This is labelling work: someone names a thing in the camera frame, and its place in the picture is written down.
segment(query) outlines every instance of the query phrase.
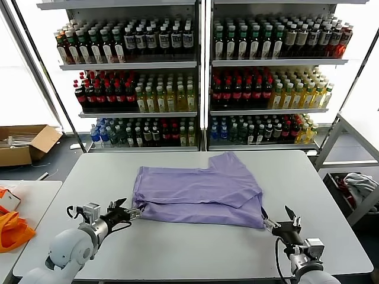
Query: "black cable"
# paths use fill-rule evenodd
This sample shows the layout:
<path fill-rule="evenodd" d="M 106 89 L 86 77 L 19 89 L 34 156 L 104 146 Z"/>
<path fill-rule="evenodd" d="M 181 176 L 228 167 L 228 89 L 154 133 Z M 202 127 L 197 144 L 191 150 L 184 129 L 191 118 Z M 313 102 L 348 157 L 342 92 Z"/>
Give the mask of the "black cable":
<path fill-rule="evenodd" d="M 280 271 L 280 267 L 279 267 L 279 256 L 278 256 L 278 244 L 279 244 L 279 241 L 280 241 L 280 238 L 277 238 L 276 242 L 275 242 L 275 261 L 277 263 L 277 270 L 278 270 L 278 273 L 279 273 L 279 276 L 280 276 L 280 279 L 282 280 L 282 282 L 284 284 L 287 284 L 284 277 L 283 277 L 283 274 L 282 274 L 282 271 Z"/>

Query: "display shelf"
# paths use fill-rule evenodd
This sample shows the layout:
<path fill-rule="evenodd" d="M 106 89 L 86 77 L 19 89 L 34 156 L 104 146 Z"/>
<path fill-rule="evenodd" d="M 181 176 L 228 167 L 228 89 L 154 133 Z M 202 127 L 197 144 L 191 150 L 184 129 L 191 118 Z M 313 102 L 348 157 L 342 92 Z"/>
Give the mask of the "display shelf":
<path fill-rule="evenodd" d="M 343 65 L 348 59 L 256 59 L 256 60 L 213 60 L 213 67 L 240 66 L 295 66 L 295 65 Z"/>
<path fill-rule="evenodd" d="M 151 113 L 141 113 L 141 112 L 119 112 L 119 113 L 106 113 L 106 112 L 94 112 L 94 113 L 84 113 L 81 112 L 79 117 L 89 118 L 89 117 L 106 117 L 106 118 L 132 118 L 132 117 L 196 117 L 197 112 L 151 112 Z"/>
<path fill-rule="evenodd" d="M 213 145 L 210 151 L 246 151 L 246 150 L 319 150 L 314 144 L 260 144 L 260 145 Z"/>
<path fill-rule="evenodd" d="M 179 62 L 130 62 L 130 63 L 104 63 L 104 64 L 72 64 L 60 65 L 63 71 L 71 70 L 130 70 L 130 69 L 167 69 L 167 68 L 195 68 L 196 61 Z"/>
<path fill-rule="evenodd" d="M 244 109 L 234 111 L 210 111 L 213 116 L 228 115 L 260 115 L 260 114 L 310 114 L 327 112 L 327 108 L 291 108 L 291 109 Z"/>
<path fill-rule="evenodd" d="M 70 0 L 38 3 L 41 10 L 194 5 L 195 0 Z"/>

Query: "gray floor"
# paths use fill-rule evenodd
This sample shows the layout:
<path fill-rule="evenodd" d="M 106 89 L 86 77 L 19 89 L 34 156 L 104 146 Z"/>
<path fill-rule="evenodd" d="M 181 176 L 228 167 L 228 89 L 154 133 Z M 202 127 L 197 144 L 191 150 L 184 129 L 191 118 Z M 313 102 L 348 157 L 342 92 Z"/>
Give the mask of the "gray floor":
<path fill-rule="evenodd" d="M 323 135 L 320 131 L 317 142 L 321 142 Z M 21 167 L 6 167 L 0 168 L 0 179 L 7 180 L 35 180 L 43 173 L 48 172 L 49 177 L 47 180 L 61 180 L 65 181 L 71 168 L 76 163 L 79 156 L 82 154 L 81 150 L 70 150 L 71 144 L 75 143 L 72 137 L 62 137 L 57 145 L 38 163 L 29 166 Z M 346 161 L 346 160 L 372 160 L 373 158 L 354 140 L 349 134 L 342 134 L 332 149 L 327 161 Z M 361 167 L 358 169 L 322 169 L 319 174 L 323 178 L 327 172 L 362 172 L 367 175 L 372 175 L 374 179 L 379 180 L 379 170 L 377 167 Z M 371 261 L 375 267 L 379 267 L 379 236 L 368 233 L 357 233 L 363 248 L 366 250 Z M 338 279 L 342 284 L 372 284 L 369 275 L 347 275 L 339 276 Z M 274 284 L 279 281 L 260 280 L 260 281 L 243 281 L 254 284 Z"/>

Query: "white table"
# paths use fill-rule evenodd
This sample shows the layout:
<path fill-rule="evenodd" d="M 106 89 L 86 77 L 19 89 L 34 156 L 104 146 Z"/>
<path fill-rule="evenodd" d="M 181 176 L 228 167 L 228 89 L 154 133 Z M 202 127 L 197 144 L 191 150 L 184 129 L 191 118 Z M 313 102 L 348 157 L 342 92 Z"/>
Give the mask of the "white table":
<path fill-rule="evenodd" d="M 0 186 L 8 187 L 21 198 L 21 203 L 16 210 L 20 213 L 20 218 L 26 219 L 29 227 L 33 229 L 37 228 L 61 185 L 62 182 L 55 181 L 0 180 Z M 39 236 L 40 231 L 37 230 L 34 238 L 39 238 Z M 0 283 L 5 282 L 10 275 L 25 246 L 26 244 L 8 253 L 0 254 Z"/>
<path fill-rule="evenodd" d="M 49 242 L 79 221 L 65 215 L 68 205 L 95 202 L 104 213 L 109 201 L 131 202 L 140 166 L 203 167 L 221 152 L 88 153 L 79 158 L 51 204 L 39 229 L 14 268 L 25 275 L 43 266 Z M 302 151 L 238 151 L 236 155 L 262 187 L 263 204 L 273 219 L 286 221 L 284 205 L 301 215 L 301 236 L 318 237 L 322 260 L 334 275 L 368 273 L 372 264 L 346 219 Z M 280 247 L 280 265 L 290 277 L 290 262 Z M 77 280 L 209 280 L 278 277 L 275 237 L 265 230 L 210 224 L 174 224 L 135 220 L 131 228 L 105 239 Z"/>

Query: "bottle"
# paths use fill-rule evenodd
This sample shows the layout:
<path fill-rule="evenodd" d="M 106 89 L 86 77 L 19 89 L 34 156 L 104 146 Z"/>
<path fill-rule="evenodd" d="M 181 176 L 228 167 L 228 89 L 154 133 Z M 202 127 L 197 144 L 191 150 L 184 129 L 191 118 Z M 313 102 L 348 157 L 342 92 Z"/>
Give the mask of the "bottle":
<path fill-rule="evenodd" d="M 279 108 L 280 109 L 288 109 L 290 106 L 290 101 L 292 99 L 292 88 L 294 84 L 288 83 L 285 87 L 285 91 L 282 93 Z"/>
<path fill-rule="evenodd" d="M 222 25 L 218 25 L 216 27 L 216 39 L 214 41 L 214 59 L 221 60 L 223 58 L 223 30 L 224 27 Z"/>
<path fill-rule="evenodd" d="M 322 91 L 324 89 L 324 83 L 318 84 L 316 88 L 316 93 L 314 93 L 314 96 L 310 102 L 309 108 L 319 108 L 321 99 L 323 97 Z"/>
<path fill-rule="evenodd" d="M 228 33 L 226 38 L 226 60 L 232 60 L 235 53 L 235 30 L 234 25 L 228 27 Z"/>
<path fill-rule="evenodd" d="M 69 51 L 71 53 L 73 62 L 75 62 L 75 64 L 82 63 L 79 52 L 78 52 L 78 44 L 77 44 L 75 38 L 73 37 L 73 32 L 67 31 L 67 32 L 65 32 L 65 34 L 66 34 L 66 38 L 68 41 L 68 47 L 69 47 Z"/>
<path fill-rule="evenodd" d="M 283 84 L 282 83 L 277 83 L 277 87 L 275 88 L 274 93 L 272 93 L 270 97 L 270 101 L 268 104 L 268 107 L 271 109 L 278 109 L 280 100 L 281 100 L 281 94 L 282 94 L 282 88 Z"/>
<path fill-rule="evenodd" d="M 137 27 L 136 28 L 136 35 L 134 36 L 136 39 L 136 47 L 137 52 L 139 55 L 145 55 L 146 54 L 146 37 L 144 32 L 142 31 L 142 28 Z"/>
<path fill-rule="evenodd" d="M 309 31 L 305 51 L 303 52 L 304 57 L 315 56 L 316 46 L 319 42 L 321 35 L 320 24 L 314 24 L 311 31 Z"/>
<path fill-rule="evenodd" d="M 298 103 L 299 108 L 309 108 L 310 102 L 313 99 L 314 95 L 314 82 L 310 82 L 307 87 L 306 93 L 301 97 L 300 102 Z"/>
<path fill-rule="evenodd" d="M 295 91 L 292 95 L 292 99 L 290 101 L 290 108 L 298 108 L 300 99 L 301 99 L 301 93 L 303 91 L 303 83 L 298 83 L 296 85 Z"/>
<path fill-rule="evenodd" d="M 256 133 L 256 141 L 255 141 L 256 145 L 259 145 L 262 143 L 264 134 L 265 134 L 265 126 L 263 124 L 260 124 L 258 131 Z"/>
<path fill-rule="evenodd" d="M 248 45 L 247 34 L 248 34 L 248 26 L 247 25 L 241 25 L 240 26 L 240 37 L 239 37 L 239 41 L 238 41 L 238 60 L 245 59 L 245 57 L 246 57 L 246 47 Z"/>
<path fill-rule="evenodd" d="M 303 124 L 301 131 L 299 132 L 299 134 L 296 137 L 296 140 L 295 140 L 296 144 L 305 144 L 306 143 L 308 127 L 309 127 L 308 123 Z"/>
<path fill-rule="evenodd" d="M 195 95 L 193 85 L 187 85 L 188 111 L 195 111 Z"/>
<path fill-rule="evenodd" d="M 167 86 L 167 107 L 168 112 L 175 112 L 176 111 L 176 97 L 172 90 L 172 86 Z"/>
<path fill-rule="evenodd" d="M 111 44 L 111 39 L 108 34 L 108 31 L 106 29 L 102 29 L 100 31 L 101 38 L 102 38 L 102 49 L 105 54 L 105 59 L 107 60 L 108 63 L 114 63 L 114 46 Z"/>
<path fill-rule="evenodd" d="M 319 42 L 317 45 L 317 56 L 325 57 L 326 56 L 326 46 L 329 44 L 329 40 L 332 36 L 331 24 L 326 24 L 324 30 L 321 32 Z"/>
<path fill-rule="evenodd" d="M 262 54 L 261 59 L 268 59 L 271 48 L 271 32 L 272 25 L 266 25 L 265 36 L 262 40 Z"/>
<path fill-rule="evenodd" d="M 126 139 L 127 139 L 129 147 L 135 147 L 134 146 L 133 133 L 131 133 L 131 128 L 130 127 L 126 128 Z"/>
<path fill-rule="evenodd" d="M 282 48 L 283 57 L 292 57 L 293 46 L 297 36 L 296 24 L 291 24 L 291 27 L 285 33 L 284 46 Z"/>
<path fill-rule="evenodd" d="M 259 47 L 259 29 L 261 27 L 258 25 L 254 25 L 252 29 L 252 35 L 250 37 L 250 42 L 249 42 L 249 59 L 257 59 L 259 54 L 258 54 L 258 47 Z"/>
<path fill-rule="evenodd" d="M 188 103 L 187 98 L 185 96 L 184 87 L 183 85 L 178 86 L 178 94 L 176 96 L 176 105 L 178 111 L 188 111 Z"/>
<path fill-rule="evenodd" d="M 274 48 L 272 49 L 272 59 L 277 59 L 280 57 L 280 52 L 283 45 L 283 32 L 284 32 L 284 26 L 278 25 L 277 36 L 275 37 L 275 40 L 273 41 Z"/>

